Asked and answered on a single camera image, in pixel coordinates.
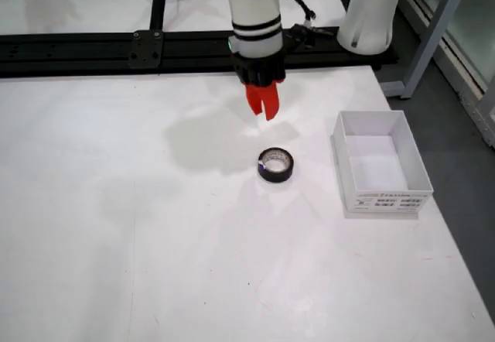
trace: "black stripe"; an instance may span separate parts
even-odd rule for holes
[[[282,20],[282,17],[278,15],[276,19],[273,19],[271,21],[265,22],[265,23],[260,23],[259,25],[250,25],[250,26],[244,26],[244,25],[238,25],[234,21],[232,21],[232,27],[236,30],[244,30],[244,31],[254,31],[254,30],[261,30],[261,29],[267,29],[268,27],[271,27],[273,25],[276,25],[280,23]]]
[[[255,35],[255,36],[244,36],[244,35],[239,35],[239,34],[236,34],[236,32],[234,31],[234,35],[239,39],[239,40],[243,40],[245,42],[257,42],[259,40],[264,40],[264,39],[268,39],[268,38],[271,38],[272,36],[275,36],[277,35],[279,32],[282,31],[282,27],[278,27],[277,29],[271,31],[271,32],[267,32],[266,34],[263,34],[263,35]]]

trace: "table surface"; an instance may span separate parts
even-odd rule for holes
[[[315,26],[339,26],[340,0],[304,0]],[[0,0],[0,34],[133,32],[149,28],[152,0]],[[282,25],[304,21],[293,0],[280,0]],[[166,0],[164,31],[230,30],[228,0]]]
[[[279,92],[267,123],[231,74],[3,80],[0,339],[495,340],[434,200],[343,210],[330,135],[388,109],[372,70]],[[256,170],[274,145],[281,185]]]

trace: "white box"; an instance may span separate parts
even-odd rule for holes
[[[403,111],[341,111],[333,147],[349,212],[417,213],[433,194]]]

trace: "gray floor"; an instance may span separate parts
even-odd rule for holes
[[[394,48],[405,64],[419,40],[400,13],[394,27]],[[437,204],[495,320],[495,151],[433,63],[411,100],[389,104],[408,118]]]

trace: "black tape roll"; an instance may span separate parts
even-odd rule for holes
[[[278,160],[283,164],[281,169],[270,169],[268,162],[270,160]],[[263,151],[258,158],[258,173],[260,176],[273,183],[282,183],[288,180],[294,170],[294,159],[284,149],[272,147]]]

